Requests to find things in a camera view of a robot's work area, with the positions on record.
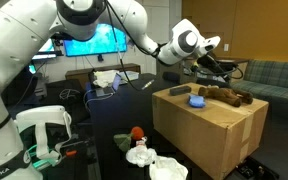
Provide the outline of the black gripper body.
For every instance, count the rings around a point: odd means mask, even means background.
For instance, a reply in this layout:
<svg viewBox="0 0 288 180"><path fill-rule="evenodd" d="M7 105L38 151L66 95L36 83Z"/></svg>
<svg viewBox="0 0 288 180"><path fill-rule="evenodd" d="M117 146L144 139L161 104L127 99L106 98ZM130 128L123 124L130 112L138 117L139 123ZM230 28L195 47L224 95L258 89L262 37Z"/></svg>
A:
<svg viewBox="0 0 288 180"><path fill-rule="evenodd" d="M197 60L199 65L202 65L204 68L209 69L213 73L223 73L224 70L219 66L219 64L214 60L210 55L200 57Z"/></svg>

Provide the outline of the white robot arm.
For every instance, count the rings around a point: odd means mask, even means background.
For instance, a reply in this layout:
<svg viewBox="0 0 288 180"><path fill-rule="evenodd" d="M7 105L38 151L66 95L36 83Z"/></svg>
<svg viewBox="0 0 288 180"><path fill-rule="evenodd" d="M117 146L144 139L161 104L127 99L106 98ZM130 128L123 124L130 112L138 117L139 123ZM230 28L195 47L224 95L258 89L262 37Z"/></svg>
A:
<svg viewBox="0 0 288 180"><path fill-rule="evenodd" d="M34 126L37 157L55 166L62 160L61 145L48 149L46 125L71 123L70 115L58 105L30 109L13 119L1 93L34 56L50 53L42 49L49 39L87 41L99 24L123 31L138 49L165 65L190 55L203 57L220 42L218 36L203 37L183 19L173 27L171 40L159 44L147 35L146 10L135 0L9 0L0 8L0 180L43 180L20 132Z"/></svg>

